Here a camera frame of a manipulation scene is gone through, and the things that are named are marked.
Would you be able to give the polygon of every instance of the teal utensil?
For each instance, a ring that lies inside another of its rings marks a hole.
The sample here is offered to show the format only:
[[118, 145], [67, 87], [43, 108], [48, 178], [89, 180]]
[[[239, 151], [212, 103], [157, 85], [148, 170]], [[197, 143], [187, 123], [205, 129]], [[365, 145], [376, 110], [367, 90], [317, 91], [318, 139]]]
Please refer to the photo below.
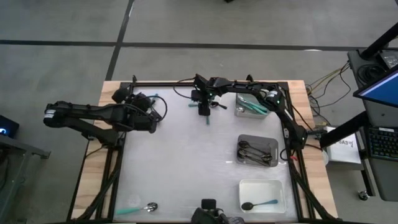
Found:
[[132, 212], [138, 212], [141, 210], [147, 210], [147, 212], [153, 212], [154, 210], [157, 210], [157, 204], [154, 202], [148, 203], [147, 206], [143, 208], [124, 208], [124, 209], [119, 209], [116, 211], [117, 215], [124, 215]]
[[259, 204], [255, 204], [253, 205], [251, 202], [245, 202], [242, 204], [241, 208], [245, 211], [249, 211], [252, 210], [254, 206], [256, 205], [270, 205], [270, 204], [277, 204], [278, 200], [270, 200], [268, 202], [264, 202], [264, 203], [259, 203]]

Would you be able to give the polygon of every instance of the desk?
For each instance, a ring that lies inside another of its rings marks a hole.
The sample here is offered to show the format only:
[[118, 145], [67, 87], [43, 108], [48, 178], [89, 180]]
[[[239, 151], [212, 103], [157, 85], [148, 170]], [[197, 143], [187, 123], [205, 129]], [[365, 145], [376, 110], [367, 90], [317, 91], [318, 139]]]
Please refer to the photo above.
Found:
[[[314, 126], [312, 112], [307, 98], [307, 92], [305, 90], [304, 81], [302, 80], [289, 80], [281, 81], [288, 82], [290, 98], [293, 105], [297, 108], [306, 122]], [[114, 103], [111, 99], [112, 94], [119, 88], [121, 82], [109, 81], [104, 82], [101, 96], [99, 98], [99, 105], [104, 106], [109, 103]], [[305, 127], [305, 124], [300, 119], [298, 114], [295, 114], [298, 124]], [[95, 125], [101, 128], [110, 128], [109, 125], [102, 121], [95, 121]], [[309, 139], [309, 144], [319, 145], [318, 141]], [[98, 141], [90, 141], [87, 149], [87, 153], [100, 148], [101, 145]], [[102, 149], [90, 157], [88, 157], [82, 167], [80, 181], [77, 186], [76, 198], [74, 201], [73, 209], [70, 211], [70, 218], [79, 217], [93, 201], [97, 193], [101, 188], [101, 181], [103, 178], [103, 169], [106, 161], [107, 149]], [[330, 189], [328, 175], [326, 168], [323, 163], [323, 157], [318, 149], [312, 147], [305, 147], [303, 150], [303, 158], [305, 161], [305, 168], [307, 171], [308, 181], [312, 192], [315, 194], [320, 203], [327, 209], [327, 211], [337, 217], [335, 202]], [[308, 217], [308, 211], [306, 209], [304, 194], [300, 191], [300, 198], [303, 207], [303, 214]], [[106, 214], [109, 208], [109, 196], [105, 197], [105, 203], [103, 207], [103, 213]]]

